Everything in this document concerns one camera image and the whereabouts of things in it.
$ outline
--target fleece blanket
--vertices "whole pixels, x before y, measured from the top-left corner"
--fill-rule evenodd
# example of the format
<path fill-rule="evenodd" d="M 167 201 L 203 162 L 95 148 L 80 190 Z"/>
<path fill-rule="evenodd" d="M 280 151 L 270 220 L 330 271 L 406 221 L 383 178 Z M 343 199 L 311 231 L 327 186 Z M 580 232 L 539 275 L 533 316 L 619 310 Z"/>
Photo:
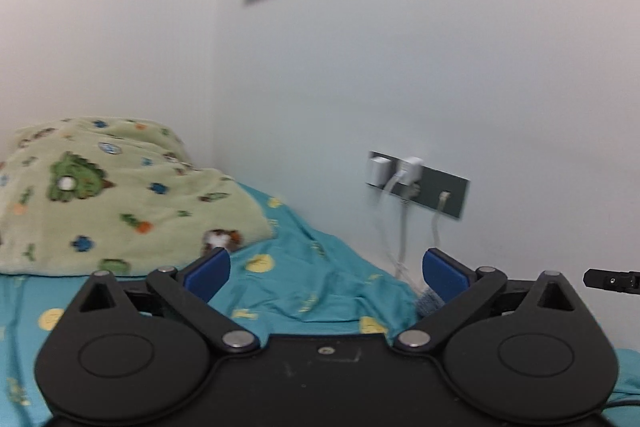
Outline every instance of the fleece blanket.
<path fill-rule="evenodd" d="M 11 151 L 0 166 L 0 273 L 145 275 L 271 237 L 245 190 L 193 167 L 152 121 L 49 122 L 20 129 Z"/>

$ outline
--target blue gripper pad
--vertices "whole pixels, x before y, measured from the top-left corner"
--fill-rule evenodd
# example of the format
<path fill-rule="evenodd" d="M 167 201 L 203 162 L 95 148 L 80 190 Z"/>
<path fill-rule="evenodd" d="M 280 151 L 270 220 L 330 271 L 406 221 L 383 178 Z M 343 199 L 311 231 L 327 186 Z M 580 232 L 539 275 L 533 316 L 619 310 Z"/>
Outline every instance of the blue gripper pad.
<path fill-rule="evenodd" d="M 424 281 L 446 303 L 476 282 L 476 273 L 437 248 L 430 248 L 422 258 Z"/>
<path fill-rule="evenodd" d="M 228 251 L 220 250 L 209 259 L 198 259 L 185 268 L 184 272 L 185 289 L 209 302 L 229 280 L 231 258 Z"/>

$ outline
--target white wall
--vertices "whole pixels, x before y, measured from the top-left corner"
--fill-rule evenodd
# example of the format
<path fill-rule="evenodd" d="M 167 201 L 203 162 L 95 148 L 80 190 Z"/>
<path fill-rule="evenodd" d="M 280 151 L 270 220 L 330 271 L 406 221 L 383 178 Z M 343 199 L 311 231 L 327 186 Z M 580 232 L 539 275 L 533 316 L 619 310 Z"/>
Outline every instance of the white wall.
<path fill-rule="evenodd" d="M 211 162 L 214 0 L 0 0 L 0 157 L 74 115 L 162 121 Z"/>
<path fill-rule="evenodd" d="M 471 181 L 444 250 L 562 270 L 640 349 L 640 298 L 581 288 L 640 270 L 640 0 L 219 0 L 217 21 L 218 166 L 383 266 L 367 152 L 424 157 Z"/>

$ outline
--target blanket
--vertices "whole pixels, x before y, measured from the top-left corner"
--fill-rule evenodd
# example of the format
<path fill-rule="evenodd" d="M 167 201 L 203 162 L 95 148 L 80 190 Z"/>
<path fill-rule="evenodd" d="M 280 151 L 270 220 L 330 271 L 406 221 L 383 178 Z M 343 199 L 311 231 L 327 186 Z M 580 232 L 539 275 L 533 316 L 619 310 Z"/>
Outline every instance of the blanket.
<path fill-rule="evenodd" d="M 147 120 L 75 118 L 19 130 L 0 165 L 0 272 L 145 275 L 212 247 L 271 237 L 229 176 L 196 169 Z"/>

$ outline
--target screw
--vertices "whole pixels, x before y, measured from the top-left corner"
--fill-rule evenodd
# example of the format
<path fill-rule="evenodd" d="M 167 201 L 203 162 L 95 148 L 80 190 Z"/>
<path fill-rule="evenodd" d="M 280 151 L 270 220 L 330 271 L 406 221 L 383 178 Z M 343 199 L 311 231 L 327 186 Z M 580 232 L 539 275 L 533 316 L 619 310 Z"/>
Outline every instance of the screw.
<path fill-rule="evenodd" d="M 429 344 L 431 335 L 420 330 L 406 330 L 398 335 L 400 343 L 407 347 L 421 347 Z"/>
<path fill-rule="evenodd" d="M 249 347 L 254 343 L 255 337 L 249 331 L 228 331 L 222 336 L 222 341 L 229 347 Z"/>

